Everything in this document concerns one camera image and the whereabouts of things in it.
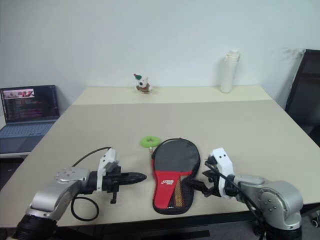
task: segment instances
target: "black cable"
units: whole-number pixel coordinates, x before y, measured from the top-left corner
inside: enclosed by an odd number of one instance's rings
[[[230,184],[232,184],[240,193],[241,196],[244,197],[247,201],[247,203],[249,202],[257,211],[258,215],[253,214],[256,219],[259,221],[259,223],[263,223],[264,222],[264,217],[263,217],[263,213],[261,212],[261,210],[258,208],[258,206],[254,203],[254,201],[244,192],[242,191],[242,189],[235,184],[233,181],[231,181],[229,178],[227,178],[225,175],[223,175],[221,172],[219,172],[217,169],[213,168],[209,163],[205,162],[204,163],[210,170],[212,170],[213,172],[215,172],[216,174],[218,174],[221,178],[223,178],[224,180],[226,180],[227,182],[229,182]],[[253,209],[249,206],[249,204],[246,204],[246,206],[249,208],[250,212],[253,212]]]
[[[94,151],[92,151],[92,152],[89,152],[88,154],[86,154],[86,155],[84,155],[82,158],[80,158],[78,161],[76,161],[73,165],[72,165],[72,167],[75,167],[75,166],[77,166],[83,159],[85,159],[86,157],[88,157],[88,156],[90,156],[91,154],[94,154],[94,153],[96,153],[96,152],[98,152],[98,151],[101,151],[101,150],[103,150],[103,149],[110,149],[111,147],[110,146],[105,146],[105,147],[102,147],[102,148],[98,148],[98,149],[96,149],[96,150],[94,150]]]
[[[76,212],[75,212],[75,209],[74,209],[75,200],[77,200],[77,199],[84,199],[84,200],[88,200],[89,202],[93,203],[93,205],[94,205],[95,208],[96,208],[96,214],[95,214],[95,216],[92,217],[92,218],[82,218],[82,217],[78,216],[78,215],[76,214]],[[72,213],[72,215],[73,215],[76,219],[78,219],[78,220],[80,220],[80,221],[90,222],[90,221],[95,220],[95,219],[99,216],[99,206],[98,206],[98,204],[97,204],[95,201],[93,201],[92,199],[90,199],[90,198],[88,198],[88,197],[85,197],[85,196],[78,196],[78,194],[75,195],[75,197],[72,199],[70,208],[71,208],[71,213]]]
[[[96,150],[94,150],[94,151],[91,151],[91,152],[87,153],[86,155],[84,155],[83,157],[81,157],[78,161],[76,161],[76,162],[72,165],[72,167],[75,167],[76,165],[78,165],[83,159],[85,159],[86,157],[90,156],[91,154],[94,154],[94,153],[96,153],[96,152],[98,152],[98,151],[101,151],[101,150],[104,150],[104,149],[108,149],[108,150],[109,150],[110,148],[111,148],[110,146],[105,146],[105,147],[98,148],[98,149],[96,149]],[[87,200],[87,201],[93,203],[93,205],[94,205],[95,208],[96,208],[96,215],[95,215],[94,217],[92,217],[92,218],[82,218],[82,217],[78,216],[78,215],[76,214],[75,208],[74,208],[75,200],[77,200],[77,199],[84,199],[84,200]],[[93,221],[93,220],[95,220],[95,219],[99,216],[99,206],[98,206],[98,204],[97,204],[94,200],[92,200],[92,199],[90,199],[90,198],[88,198],[88,197],[78,196],[78,194],[75,195],[74,198],[72,199],[70,208],[71,208],[71,213],[72,213],[72,215],[73,215],[76,219],[78,219],[78,220],[80,220],[80,221],[84,221],[84,222]]]
[[[250,206],[250,204],[248,203],[248,200],[247,199],[243,199],[245,205],[247,206],[247,208],[250,210],[250,212],[254,215],[254,217],[258,220],[258,228],[259,229],[265,229],[264,228],[264,221],[260,221],[260,217],[257,216],[256,212],[253,210],[253,208]],[[265,233],[266,231],[265,230],[262,230],[261,231],[261,234],[260,234],[260,237],[259,237],[259,240],[263,240],[264,236],[265,236]]]

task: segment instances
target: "laptop screen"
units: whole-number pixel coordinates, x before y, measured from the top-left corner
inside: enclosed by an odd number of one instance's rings
[[[55,85],[1,88],[7,123],[55,120],[60,116]]]

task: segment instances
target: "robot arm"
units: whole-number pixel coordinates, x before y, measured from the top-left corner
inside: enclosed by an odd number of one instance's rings
[[[112,148],[100,159],[98,171],[73,166],[64,168],[35,194],[12,238],[46,240],[52,236],[57,221],[78,194],[107,191],[113,193],[110,203],[115,204],[120,185],[139,183],[146,178],[137,172],[121,173],[121,167],[116,162],[116,152]]]
[[[299,239],[303,198],[298,189],[286,181],[269,181],[249,175],[235,175],[233,165],[223,148],[214,149],[205,165],[210,170],[203,174],[213,187],[194,180],[191,184],[205,197],[215,195],[254,207],[261,215],[267,239]]]

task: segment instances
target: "laptop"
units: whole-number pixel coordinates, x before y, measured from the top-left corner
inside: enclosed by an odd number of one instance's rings
[[[59,118],[55,85],[1,88],[0,154],[31,152]]]

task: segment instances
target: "white water bottle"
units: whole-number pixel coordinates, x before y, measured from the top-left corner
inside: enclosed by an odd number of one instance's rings
[[[232,90],[239,58],[240,53],[238,50],[231,50],[225,56],[220,85],[220,90],[223,93],[230,93]]]

